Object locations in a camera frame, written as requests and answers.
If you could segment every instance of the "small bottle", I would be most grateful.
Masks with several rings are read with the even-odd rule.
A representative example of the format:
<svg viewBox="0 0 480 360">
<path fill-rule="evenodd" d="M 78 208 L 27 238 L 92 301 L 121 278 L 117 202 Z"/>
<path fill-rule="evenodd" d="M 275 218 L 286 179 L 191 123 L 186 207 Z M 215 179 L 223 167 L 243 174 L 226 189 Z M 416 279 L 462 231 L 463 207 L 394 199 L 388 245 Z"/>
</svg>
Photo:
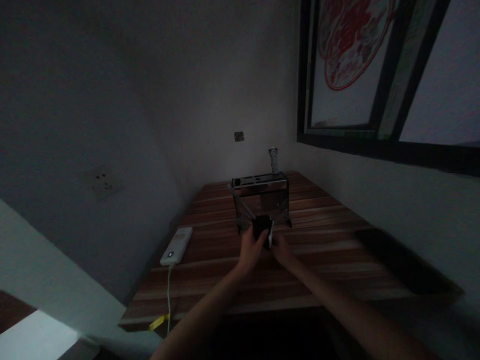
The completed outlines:
<svg viewBox="0 0 480 360">
<path fill-rule="evenodd" d="M 268 149 L 268 153 L 270 154 L 271 173 L 278 174 L 279 173 L 279 162 L 278 162 L 279 150 L 276 147 L 271 147 L 270 149 Z"/>
</svg>

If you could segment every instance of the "person's left hand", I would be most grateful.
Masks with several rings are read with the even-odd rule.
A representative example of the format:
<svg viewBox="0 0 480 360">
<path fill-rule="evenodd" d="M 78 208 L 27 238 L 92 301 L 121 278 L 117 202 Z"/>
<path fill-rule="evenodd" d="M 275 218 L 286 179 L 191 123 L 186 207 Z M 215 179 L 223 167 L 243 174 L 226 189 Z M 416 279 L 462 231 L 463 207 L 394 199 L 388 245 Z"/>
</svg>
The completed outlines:
<svg viewBox="0 0 480 360">
<path fill-rule="evenodd" d="M 241 236 L 241 249 L 240 259 L 236 265 L 236 268 L 244 276 L 250 274 L 257 262 L 259 261 L 260 252 L 264 246 L 265 240 L 269 234 L 268 230 L 264 230 L 257 242 L 254 238 L 254 227 L 250 225 L 250 228 Z"/>
</svg>

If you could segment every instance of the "hand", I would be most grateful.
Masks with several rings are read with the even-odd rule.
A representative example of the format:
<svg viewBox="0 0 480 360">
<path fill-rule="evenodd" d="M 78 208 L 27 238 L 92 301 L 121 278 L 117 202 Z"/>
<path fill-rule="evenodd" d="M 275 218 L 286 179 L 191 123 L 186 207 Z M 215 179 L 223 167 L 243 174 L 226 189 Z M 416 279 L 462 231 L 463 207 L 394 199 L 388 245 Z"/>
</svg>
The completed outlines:
<svg viewBox="0 0 480 360">
<path fill-rule="evenodd" d="M 268 234 L 269 231 L 264 230 L 260 234 L 257 242 L 255 242 L 254 227 L 250 225 L 250 228 L 241 236 L 240 259 L 238 260 L 236 268 L 242 275 L 246 276 L 253 271 L 259 261 L 260 252 L 262 251 Z"/>
<path fill-rule="evenodd" d="M 272 247 L 270 248 L 275 259 L 290 270 L 299 260 L 290 249 L 289 243 L 282 235 L 273 235 Z"/>
</svg>

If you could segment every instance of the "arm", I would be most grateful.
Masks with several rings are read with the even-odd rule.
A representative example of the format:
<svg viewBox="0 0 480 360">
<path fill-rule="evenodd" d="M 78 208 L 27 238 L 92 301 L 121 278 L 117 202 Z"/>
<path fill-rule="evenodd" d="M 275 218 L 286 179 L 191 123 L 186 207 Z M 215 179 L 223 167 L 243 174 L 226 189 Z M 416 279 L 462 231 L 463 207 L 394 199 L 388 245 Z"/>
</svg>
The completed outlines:
<svg viewBox="0 0 480 360">
<path fill-rule="evenodd" d="M 243 280 L 260 257 L 268 230 L 254 240 L 253 227 L 241 237 L 240 258 L 235 267 L 180 320 L 150 360 L 185 359 L 209 337 Z"/>
<path fill-rule="evenodd" d="M 282 236 L 275 238 L 271 250 L 374 359 L 436 359 L 420 341 L 367 303 L 319 278 L 298 260 Z"/>
</svg>

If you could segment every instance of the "window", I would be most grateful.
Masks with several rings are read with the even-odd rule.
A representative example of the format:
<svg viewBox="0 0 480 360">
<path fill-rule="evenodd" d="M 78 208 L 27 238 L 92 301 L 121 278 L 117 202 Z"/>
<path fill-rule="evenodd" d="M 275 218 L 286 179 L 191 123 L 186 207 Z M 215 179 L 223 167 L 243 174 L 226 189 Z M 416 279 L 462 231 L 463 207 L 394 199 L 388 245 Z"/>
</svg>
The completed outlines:
<svg viewBox="0 0 480 360">
<path fill-rule="evenodd" d="M 303 0 L 297 141 L 480 176 L 480 31 L 469 6 Z"/>
</svg>

